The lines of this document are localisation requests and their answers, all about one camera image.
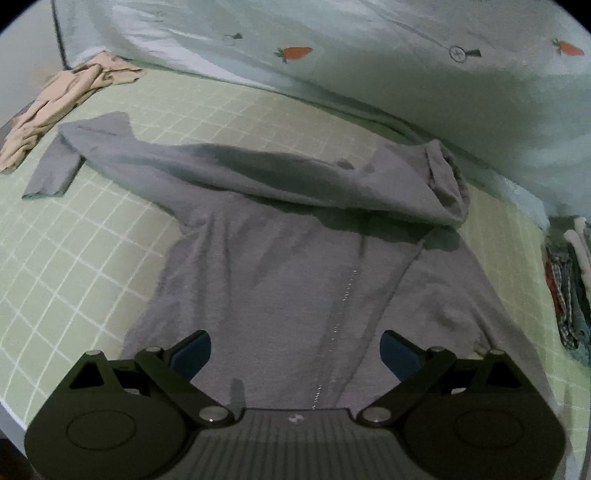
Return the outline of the grey zip hoodie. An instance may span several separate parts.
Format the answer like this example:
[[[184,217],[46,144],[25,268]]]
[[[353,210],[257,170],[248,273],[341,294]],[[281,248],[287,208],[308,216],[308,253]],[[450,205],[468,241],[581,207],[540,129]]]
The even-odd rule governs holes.
[[[359,411],[397,383],[379,354],[393,330],[461,358],[504,350],[553,400],[459,235],[469,192],[441,143],[384,145],[358,167],[150,144],[116,112],[62,124],[25,196],[63,194],[81,164],[180,225],[123,357],[204,330],[212,353],[195,385],[231,409]]]

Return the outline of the red plaid clothes pile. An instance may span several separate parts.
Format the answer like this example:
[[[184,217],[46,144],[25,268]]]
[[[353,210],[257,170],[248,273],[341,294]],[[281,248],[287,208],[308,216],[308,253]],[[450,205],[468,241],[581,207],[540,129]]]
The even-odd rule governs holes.
[[[590,366],[590,222],[565,219],[546,245],[545,276],[560,341],[579,363]]]

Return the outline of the green grid bed sheet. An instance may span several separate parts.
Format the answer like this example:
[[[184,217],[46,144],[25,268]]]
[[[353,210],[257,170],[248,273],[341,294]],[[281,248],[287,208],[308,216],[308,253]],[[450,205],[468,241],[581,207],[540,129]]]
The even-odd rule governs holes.
[[[367,160],[393,127],[286,96],[150,68],[110,86],[71,120],[120,111],[135,136],[159,144],[216,142],[322,160]],[[76,357],[120,353],[152,295],[175,221],[152,204],[82,168],[65,195],[23,192],[51,137],[1,179],[1,407],[28,424]],[[461,233],[508,310],[536,347],[572,450],[568,477],[590,475],[590,371],[563,348],[545,276],[542,230],[479,183]]]

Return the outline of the light carrot print quilt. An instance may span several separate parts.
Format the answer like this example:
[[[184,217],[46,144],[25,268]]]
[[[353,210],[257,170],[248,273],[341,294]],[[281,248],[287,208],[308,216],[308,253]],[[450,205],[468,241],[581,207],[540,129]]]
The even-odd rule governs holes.
[[[554,1],[56,1],[100,51],[437,138],[540,220],[590,213],[590,34]]]

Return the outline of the beige crumpled garment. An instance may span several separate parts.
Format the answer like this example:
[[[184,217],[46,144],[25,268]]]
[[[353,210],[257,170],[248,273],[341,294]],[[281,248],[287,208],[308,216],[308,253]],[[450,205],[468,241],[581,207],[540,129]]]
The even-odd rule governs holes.
[[[55,74],[14,120],[4,138],[1,172],[18,168],[43,135],[94,93],[112,85],[134,83],[144,75],[142,68],[105,51],[74,69]]]

